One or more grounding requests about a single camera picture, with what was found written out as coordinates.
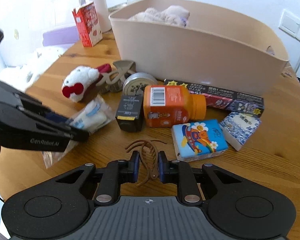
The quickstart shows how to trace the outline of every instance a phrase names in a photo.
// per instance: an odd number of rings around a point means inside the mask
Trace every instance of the brown hair clip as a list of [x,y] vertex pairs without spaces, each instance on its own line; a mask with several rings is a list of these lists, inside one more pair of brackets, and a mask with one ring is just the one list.
[[147,175],[142,182],[139,182],[137,184],[137,187],[144,185],[148,180],[156,179],[159,176],[159,171],[158,171],[159,151],[153,142],[161,142],[167,144],[166,142],[157,139],[154,140],[138,139],[138,140],[134,140],[125,148],[127,150],[126,152],[128,153],[134,148],[140,147],[139,156],[142,164],[146,168]]
[[100,93],[119,92],[122,90],[123,83],[126,78],[135,73],[136,63],[132,60],[118,60],[113,62],[113,65],[117,68],[110,73],[102,73],[102,79],[96,84],[97,88],[100,88]]

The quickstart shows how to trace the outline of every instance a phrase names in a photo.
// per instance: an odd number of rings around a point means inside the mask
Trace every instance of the blue tissue pack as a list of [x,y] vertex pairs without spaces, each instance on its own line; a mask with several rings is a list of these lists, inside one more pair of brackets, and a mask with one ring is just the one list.
[[177,124],[171,131],[176,156],[180,161],[211,158],[228,148],[216,119]]

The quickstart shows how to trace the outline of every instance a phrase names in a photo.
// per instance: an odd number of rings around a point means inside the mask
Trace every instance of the red milk carton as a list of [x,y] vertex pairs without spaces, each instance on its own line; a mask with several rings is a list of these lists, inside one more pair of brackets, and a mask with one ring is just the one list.
[[84,47],[93,47],[102,40],[101,28],[93,2],[74,8],[72,14]]

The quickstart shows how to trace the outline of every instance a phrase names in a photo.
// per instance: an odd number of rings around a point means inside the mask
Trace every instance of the black box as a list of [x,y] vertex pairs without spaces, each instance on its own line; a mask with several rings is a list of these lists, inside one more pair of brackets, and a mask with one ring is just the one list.
[[207,106],[260,117],[265,109],[262,97],[208,85],[164,80],[167,86],[184,86],[190,94],[204,95]]
[[143,97],[121,96],[115,118],[121,130],[126,132],[141,131],[144,119]]

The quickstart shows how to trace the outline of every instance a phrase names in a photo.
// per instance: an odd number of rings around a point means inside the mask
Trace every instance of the tin lid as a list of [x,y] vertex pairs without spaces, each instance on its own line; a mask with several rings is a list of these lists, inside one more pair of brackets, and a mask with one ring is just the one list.
[[157,85],[157,80],[147,73],[134,73],[123,84],[123,94],[128,96],[143,96],[147,85]]

